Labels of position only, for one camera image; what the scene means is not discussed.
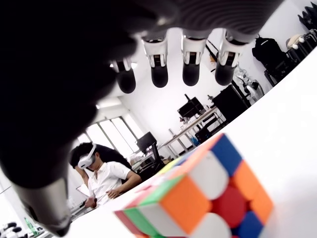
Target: white wall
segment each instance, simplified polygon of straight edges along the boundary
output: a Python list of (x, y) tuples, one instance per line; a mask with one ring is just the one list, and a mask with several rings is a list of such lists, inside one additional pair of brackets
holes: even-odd
[[(260, 31), (261, 37), (274, 38), (283, 51), (286, 51), (286, 40), (295, 34), (304, 34), (305, 29), (298, 20), (300, 13), (298, 6), (291, 0), (285, 1), (280, 8), (271, 16), (266, 25)], [(209, 39), (219, 48), (221, 29), (215, 29)], [(197, 97), (202, 104), (208, 104), (207, 94), (216, 96), (224, 88), (218, 85), (214, 75), (208, 70), (209, 57), (205, 51), (202, 59), (200, 79), (193, 87), (186, 86), (182, 81), (182, 55), (180, 51), (179, 29), (171, 29), (168, 32), (168, 74), (169, 82), (164, 88), (156, 88), (151, 81), (150, 74), (137, 82), (136, 90), (119, 97), (123, 104), (133, 115), (150, 130), (159, 142), (165, 142), (171, 138), (168, 129), (177, 132), (181, 126), (177, 109), (186, 103), (184, 94), (190, 98)], [(249, 75), (257, 79), (268, 92), (272, 87), (264, 76), (265, 68), (252, 55), (255, 41), (249, 44), (240, 60), (240, 66), (246, 69)], [(183, 140), (185, 145), (190, 145), (187, 139)], [(182, 148), (177, 142), (173, 144), (178, 152)]]

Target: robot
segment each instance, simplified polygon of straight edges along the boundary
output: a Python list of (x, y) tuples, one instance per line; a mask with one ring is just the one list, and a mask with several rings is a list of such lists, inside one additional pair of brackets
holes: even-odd
[(206, 38), (214, 28), (226, 29), (215, 78), (227, 85), (244, 46), (281, 3), (2, 1), (0, 166), (27, 213), (55, 236), (67, 233), (71, 217), (66, 205), (67, 160), (72, 141), (93, 120), (96, 102), (116, 80), (125, 93), (136, 87), (130, 61), (136, 34), (142, 37), (153, 84), (164, 87), (166, 31), (182, 28), (183, 80), (193, 86), (199, 80)]
[(24, 236), (19, 236), (20, 231), (22, 229), (15, 222), (10, 222), (0, 229), (0, 238), (22, 238)]

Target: black computer monitor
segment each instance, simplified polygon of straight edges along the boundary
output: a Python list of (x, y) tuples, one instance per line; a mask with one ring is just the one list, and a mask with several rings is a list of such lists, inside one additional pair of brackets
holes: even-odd
[(177, 111), (181, 115), (181, 117), (191, 118), (196, 114), (200, 114), (200, 111), (202, 109), (204, 109), (203, 105), (198, 101), (196, 97), (194, 97)]
[(146, 150), (154, 143), (157, 143), (157, 140), (150, 132), (146, 133), (144, 136), (137, 140), (137, 146), (144, 154), (146, 154)]

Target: desk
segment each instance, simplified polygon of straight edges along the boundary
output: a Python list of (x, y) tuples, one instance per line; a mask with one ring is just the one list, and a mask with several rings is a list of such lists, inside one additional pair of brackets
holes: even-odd
[[(316, 60), (314, 50), (222, 129), (274, 201), (261, 238), (316, 237)], [(135, 238), (110, 212), (110, 205), (78, 218), (65, 237)]]
[(199, 118), (197, 118), (196, 120), (190, 122), (187, 127), (185, 129), (183, 129), (182, 131), (180, 131), (177, 135), (175, 135), (173, 138), (171, 138), (170, 140), (168, 140), (167, 142), (165, 142), (162, 146), (165, 146), (169, 152), (174, 155), (175, 158), (179, 157), (179, 154), (173, 149), (171, 148), (171, 143), (173, 143), (174, 141), (178, 141), (180, 143), (180, 145), (183, 147), (183, 149), (185, 150), (185, 152), (188, 152), (188, 149), (186, 148), (186, 146), (183, 144), (183, 142), (180, 140), (180, 137), (185, 135), (187, 137), (187, 139), (189, 139), (189, 141), (192, 143), (193, 147), (196, 148), (196, 145), (192, 142), (192, 140), (189, 138), (189, 136), (187, 135), (187, 133), (193, 129), (195, 126), (197, 126), (199, 123), (201, 123), (204, 119), (206, 119), (207, 117), (209, 117), (211, 114), (215, 113), (217, 111), (217, 107), (214, 107), (212, 109), (210, 109), (209, 111), (205, 112), (204, 114), (202, 114)]

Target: plastic bottle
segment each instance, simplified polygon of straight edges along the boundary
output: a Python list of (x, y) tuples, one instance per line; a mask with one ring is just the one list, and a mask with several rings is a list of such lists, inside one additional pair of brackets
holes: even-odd
[(31, 232), (33, 233), (34, 236), (37, 236), (39, 233), (38, 231), (34, 228), (34, 226), (32, 225), (32, 223), (29, 222), (28, 219), (26, 219), (26, 217), (24, 218), (26, 225), (28, 226), (28, 228), (31, 230)]

